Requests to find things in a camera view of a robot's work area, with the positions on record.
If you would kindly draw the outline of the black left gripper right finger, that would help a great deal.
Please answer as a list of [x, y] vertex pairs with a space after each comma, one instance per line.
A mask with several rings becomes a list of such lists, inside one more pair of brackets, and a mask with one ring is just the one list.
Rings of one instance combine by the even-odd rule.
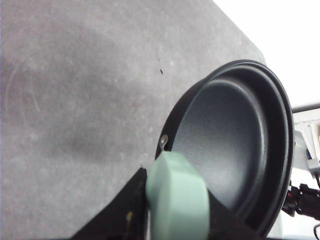
[[264, 240], [208, 191], [209, 233], [208, 240]]

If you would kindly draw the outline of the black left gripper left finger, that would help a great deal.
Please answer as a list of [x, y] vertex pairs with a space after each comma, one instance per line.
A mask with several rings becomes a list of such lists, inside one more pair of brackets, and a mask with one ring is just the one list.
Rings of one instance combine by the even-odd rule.
[[144, 240], [148, 227], [147, 170], [139, 168], [114, 199], [73, 240]]

